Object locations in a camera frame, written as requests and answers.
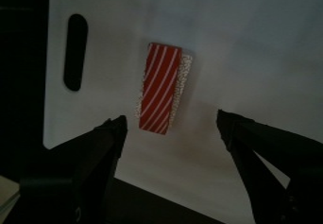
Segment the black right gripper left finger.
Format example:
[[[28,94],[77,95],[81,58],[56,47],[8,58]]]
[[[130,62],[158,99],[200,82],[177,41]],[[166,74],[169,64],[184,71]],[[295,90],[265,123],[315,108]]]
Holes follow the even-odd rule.
[[[18,183],[2,224],[104,224],[125,138],[122,115],[50,149],[0,138],[0,176]]]

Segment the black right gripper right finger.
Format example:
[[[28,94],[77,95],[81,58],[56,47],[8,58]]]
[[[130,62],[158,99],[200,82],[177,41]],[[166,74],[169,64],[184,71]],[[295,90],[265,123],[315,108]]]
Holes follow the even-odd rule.
[[[217,111],[256,224],[323,224],[323,144]]]

